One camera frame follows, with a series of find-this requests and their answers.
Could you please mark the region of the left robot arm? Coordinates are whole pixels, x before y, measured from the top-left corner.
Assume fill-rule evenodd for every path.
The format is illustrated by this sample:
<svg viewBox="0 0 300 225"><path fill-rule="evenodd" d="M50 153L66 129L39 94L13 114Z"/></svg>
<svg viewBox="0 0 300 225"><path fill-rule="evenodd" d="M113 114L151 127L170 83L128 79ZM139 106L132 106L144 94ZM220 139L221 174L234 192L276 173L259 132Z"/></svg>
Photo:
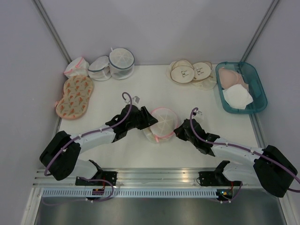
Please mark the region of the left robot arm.
<svg viewBox="0 0 300 225"><path fill-rule="evenodd" d="M98 129L73 135L59 131L39 158L45 166L44 175L53 176L57 181L76 176L96 186L102 181L101 167L93 160L80 160L79 155L97 146L114 143L131 129L143 130L157 122L146 107L126 105L120 114Z"/></svg>

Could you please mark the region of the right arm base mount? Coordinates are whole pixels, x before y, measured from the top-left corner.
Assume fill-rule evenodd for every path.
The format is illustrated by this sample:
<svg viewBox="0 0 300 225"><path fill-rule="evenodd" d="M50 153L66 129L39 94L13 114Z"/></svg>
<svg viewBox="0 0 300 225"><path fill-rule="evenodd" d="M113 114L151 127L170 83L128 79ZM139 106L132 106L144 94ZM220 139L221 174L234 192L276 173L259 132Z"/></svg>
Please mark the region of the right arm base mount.
<svg viewBox="0 0 300 225"><path fill-rule="evenodd" d="M239 187L240 181L229 181L223 174L215 174L213 171L199 172L197 178L202 187Z"/></svg>

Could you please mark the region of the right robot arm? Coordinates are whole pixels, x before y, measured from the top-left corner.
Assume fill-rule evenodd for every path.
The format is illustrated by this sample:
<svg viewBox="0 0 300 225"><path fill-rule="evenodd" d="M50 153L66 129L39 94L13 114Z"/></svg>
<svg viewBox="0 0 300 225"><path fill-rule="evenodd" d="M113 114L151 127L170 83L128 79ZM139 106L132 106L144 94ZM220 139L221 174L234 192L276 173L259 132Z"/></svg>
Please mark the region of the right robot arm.
<svg viewBox="0 0 300 225"><path fill-rule="evenodd" d="M229 181L261 185L271 195L282 198L297 177L297 169L275 146L239 146L206 133L195 119L185 119L174 133L202 154L224 159L214 171L214 180L219 185Z"/></svg>

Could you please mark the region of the white pink-zip mesh laundry bag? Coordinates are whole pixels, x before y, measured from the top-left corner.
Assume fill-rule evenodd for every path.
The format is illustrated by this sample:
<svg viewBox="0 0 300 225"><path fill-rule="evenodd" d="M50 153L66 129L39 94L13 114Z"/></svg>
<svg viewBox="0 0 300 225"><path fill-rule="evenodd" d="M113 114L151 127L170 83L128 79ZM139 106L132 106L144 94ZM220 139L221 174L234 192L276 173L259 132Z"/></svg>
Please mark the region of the white pink-zip mesh laundry bag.
<svg viewBox="0 0 300 225"><path fill-rule="evenodd" d="M171 109L159 107L150 113L158 123L143 130L146 138L152 143L162 143L168 141L174 130L179 126L179 117Z"/></svg>

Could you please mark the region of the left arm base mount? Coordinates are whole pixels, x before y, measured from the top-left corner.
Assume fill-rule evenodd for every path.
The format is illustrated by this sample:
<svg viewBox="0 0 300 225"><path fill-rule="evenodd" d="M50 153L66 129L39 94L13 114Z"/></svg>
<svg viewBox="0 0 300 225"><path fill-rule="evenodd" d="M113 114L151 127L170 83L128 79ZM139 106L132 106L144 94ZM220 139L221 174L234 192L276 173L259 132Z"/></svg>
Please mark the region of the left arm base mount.
<svg viewBox="0 0 300 225"><path fill-rule="evenodd" d="M76 177L75 185L76 186L108 186L108 184L104 181L98 180L106 180L110 182L113 186L116 185L118 173L116 171L102 171L101 173L97 173L93 178L93 181L88 181L82 179L80 177Z"/></svg>

